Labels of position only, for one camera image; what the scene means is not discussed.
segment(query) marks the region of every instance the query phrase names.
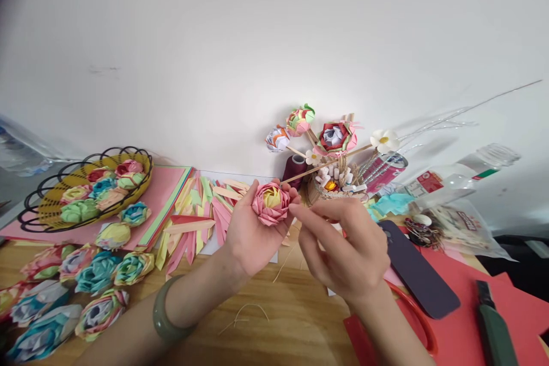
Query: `origami flower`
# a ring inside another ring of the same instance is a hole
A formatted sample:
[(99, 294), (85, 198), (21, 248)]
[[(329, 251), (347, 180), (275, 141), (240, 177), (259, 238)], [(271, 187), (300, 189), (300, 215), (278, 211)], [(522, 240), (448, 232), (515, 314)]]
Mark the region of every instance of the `origami flower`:
[(59, 203), (61, 204), (69, 204), (72, 203), (75, 200), (82, 200), (89, 196), (92, 187), (90, 185), (82, 185), (82, 186), (75, 186), (70, 189), (67, 189), (63, 196), (61, 196), (61, 200), (59, 200)]
[(80, 223), (98, 214), (97, 203), (92, 198), (75, 200), (61, 208), (61, 220), (68, 223)]
[(128, 292), (107, 290), (84, 307), (74, 333), (87, 342), (94, 341), (126, 311), (129, 300)]
[(266, 226), (276, 225), (286, 218), (290, 195), (275, 183), (267, 183), (257, 188), (252, 209)]
[(59, 281), (64, 283), (75, 280), (77, 274), (92, 263), (93, 257), (99, 253), (99, 251), (100, 250), (97, 247), (91, 246), (89, 243), (73, 251), (65, 257), (59, 268)]
[(57, 274), (63, 260), (75, 249), (76, 247), (69, 244), (49, 247), (36, 254), (34, 259), (23, 266), (21, 273), (31, 282), (49, 279)]
[(370, 143), (380, 153), (394, 152), (400, 147), (400, 141), (392, 130), (376, 130), (370, 137)]
[(340, 157), (356, 143), (355, 128), (350, 123), (325, 123), (313, 151), (322, 156)]
[(98, 253), (91, 264), (76, 276), (78, 282), (75, 292), (92, 293), (96, 296), (112, 286), (112, 275), (122, 259), (111, 252)]
[(17, 339), (8, 357), (16, 363), (47, 358), (73, 333), (81, 312), (78, 304), (52, 310)]
[(23, 293), (32, 288), (31, 283), (21, 281), (8, 288), (0, 289), (0, 323), (10, 320), (12, 307), (19, 302), (19, 298)]
[(131, 235), (130, 226), (127, 223), (107, 223), (101, 227), (96, 245), (101, 249), (116, 250), (128, 243)]
[(124, 161), (121, 165), (116, 168), (116, 175), (121, 177), (126, 173), (141, 173), (143, 171), (143, 166), (136, 160), (128, 159)]
[(114, 285), (131, 286), (139, 283), (153, 268), (154, 255), (152, 253), (128, 253), (114, 271)]
[(116, 188), (116, 181), (112, 178), (104, 178), (93, 185), (90, 197), (97, 198), (101, 193)]
[(118, 179), (118, 187), (125, 189), (125, 190), (132, 190), (139, 186), (143, 179), (145, 178), (145, 175), (143, 173), (125, 173), (120, 176)]
[(128, 223), (130, 227), (137, 227), (150, 216), (151, 211), (147, 205), (143, 202), (129, 205), (125, 210), (121, 211), (118, 215), (120, 220), (124, 223)]
[(11, 309), (11, 318), (19, 327), (27, 327), (32, 321), (69, 300), (69, 290), (57, 280), (44, 280), (23, 293)]
[(290, 143), (290, 138), (286, 134), (286, 129), (281, 126), (276, 126), (267, 135), (265, 142), (267, 143), (267, 149), (272, 153), (278, 153), (286, 149), (286, 146)]
[(299, 108), (290, 113), (286, 119), (286, 131), (292, 137), (299, 137), (311, 128), (315, 111), (305, 103), (305, 109)]
[(103, 192), (97, 197), (97, 208), (101, 211), (112, 205), (121, 202), (128, 195), (128, 191), (117, 187), (116, 189)]

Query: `white paper flower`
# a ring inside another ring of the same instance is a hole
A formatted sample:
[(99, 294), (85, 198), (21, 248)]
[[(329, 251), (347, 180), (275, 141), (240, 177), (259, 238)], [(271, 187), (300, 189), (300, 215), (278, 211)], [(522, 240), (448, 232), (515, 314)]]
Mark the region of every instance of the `white paper flower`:
[(322, 159), (321, 155), (313, 153), (312, 150), (307, 150), (305, 155), (307, 156), (307, 158), (305, 159), (305, 163), (311, 164), (314, 167), (316, 167), (320, 164), (320, 160)]
[(395, 152), (400, 147), (400, 141), (392, 130), (376, 130), (370, 137), (370, 143), (380, 153)]

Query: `hand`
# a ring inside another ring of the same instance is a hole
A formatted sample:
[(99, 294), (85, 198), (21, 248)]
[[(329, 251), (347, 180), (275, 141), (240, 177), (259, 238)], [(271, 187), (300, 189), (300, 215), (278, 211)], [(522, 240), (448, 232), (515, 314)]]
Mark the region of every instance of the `hand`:
[[(299, 245), (311, 274), (353, 307), (376, 300), (372, 298), (379, 295), (391, 261), (387, 237), (362, 203), (352, 198), (322, 200), (310, 209), (291, 205), (290, 210), (303, 223)], [(326, 218), (338, 221), (347, 239)]]
[[(279, 179), (274, 179), (273, 182), (280, 184)], [(259, 182), (254, 180), (246, 195), (234, 207), (224, 245), (249, 277), (265, 267), (275, 255), (293, 220), (293, 214), (288, 212), (288, 216), (275, 226), (261, 223), (256, 212), (252, 210), (252, 201), (258, 186)], [(301, 202), (297, 190), (290, 188), (289, 184), (284, 184), (282, 190), (288, 192), (291, 203)]]

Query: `pink paper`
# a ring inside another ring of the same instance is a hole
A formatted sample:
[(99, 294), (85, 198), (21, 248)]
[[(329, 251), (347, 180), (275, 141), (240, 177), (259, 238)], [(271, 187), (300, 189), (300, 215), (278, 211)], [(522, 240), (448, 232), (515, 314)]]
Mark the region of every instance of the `pink paper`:
[[(166, 168), (162, 166), (154, 167), (150, 185), (145, 194), (143, 194), (143, 196), (139, 199), (139, 201), (142, 201), (149, 207), (152, 214), (145, 221), (145, 223), (132, 229), (132, 237), (130, 238), (130, 241), (126, 243), (122, 249), (134, 250), (136, 248), (143, 234), (160, 214), (160, 211), (162, 211), (185, 170), (185, 168)], [(15, 220), (0, 231), (0, 236), (4, 236), (8, 239), (39, 240), (51, 243), (68, 241), (70, 243), (83, 245), (86, 243), (95, 242), (97, 234), (103, 224), (116, 221), (120, 221), (120, 219), (115, 215), (87, 226), (74, 230), (68, 230), (67, 232), (30, 233), (21, 230), (21, 223), (19, 223), (18, 220)]]

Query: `white wall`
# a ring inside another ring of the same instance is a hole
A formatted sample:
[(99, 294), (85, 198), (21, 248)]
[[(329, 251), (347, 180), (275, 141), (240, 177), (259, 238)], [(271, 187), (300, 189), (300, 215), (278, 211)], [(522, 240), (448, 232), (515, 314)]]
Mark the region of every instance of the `white wall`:
[[(281, 174), (262, 140), (305, 102), (367, 142), (540, 78), (437, 132), (410, 170), (490, 142), (524, 158), (472, 199), (499, 229), (549, 221), (549, 0), (3, 0), (0, 116), (69, 158), (133, 144), (175, 163)], [(305, 149), (305, 140), (292, 145)]]

